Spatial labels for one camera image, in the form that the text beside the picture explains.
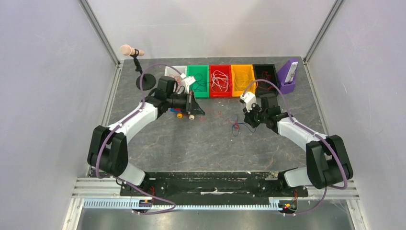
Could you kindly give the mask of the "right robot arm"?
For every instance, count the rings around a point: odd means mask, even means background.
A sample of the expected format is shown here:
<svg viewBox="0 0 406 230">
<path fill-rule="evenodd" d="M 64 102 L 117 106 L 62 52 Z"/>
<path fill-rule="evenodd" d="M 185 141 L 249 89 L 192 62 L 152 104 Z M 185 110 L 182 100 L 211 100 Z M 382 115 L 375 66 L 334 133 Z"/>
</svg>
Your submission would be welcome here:
<svg viewBox="0 0 406 230">
<path fill-rule="evenodd" d="M 274 133 L 288 138 L 305 151 L 306 166 L 282 172 L 282 179 L 277 181 L 277 191 L 290 195 L 296 187 L 312 185 L 317 189 L 329 186 L 345 189 L 353 178 L 343 139 L 338 135 L 327 136 L 316 132 L 300 123 L 289 112 L 282 112 L 277 95 L 265 94 L 258 103 L 256 96 L 247 92 L 240 96 L 244 105 L 244 121 L 252 128 L 265 124 Z"/>
</svg>

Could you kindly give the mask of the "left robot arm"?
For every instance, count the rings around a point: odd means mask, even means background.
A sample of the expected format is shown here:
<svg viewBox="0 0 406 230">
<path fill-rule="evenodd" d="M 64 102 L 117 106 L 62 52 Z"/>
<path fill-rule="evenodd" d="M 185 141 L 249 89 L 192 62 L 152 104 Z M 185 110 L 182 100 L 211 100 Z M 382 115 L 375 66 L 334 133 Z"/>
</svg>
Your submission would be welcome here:
<svg viewBox="0 0 406 230">
<path fill-rule="evenodd" d="M 129 162 L 128 142 L 146 125 L 160 118 L 170 108 L 180 109 L 189 116 L 204 115 L 196 102 L 190 86 L 193 76 L 182 75 L 181 85 L 169 76 L 158 80 L 138 107 L 118 122 L 108 127 L 97 126 L 92 134 L 87 162 L 112 176 L 132 184 L 132 190 L 139 196 L 150 191 L 146 173 Z"/>
</svg>

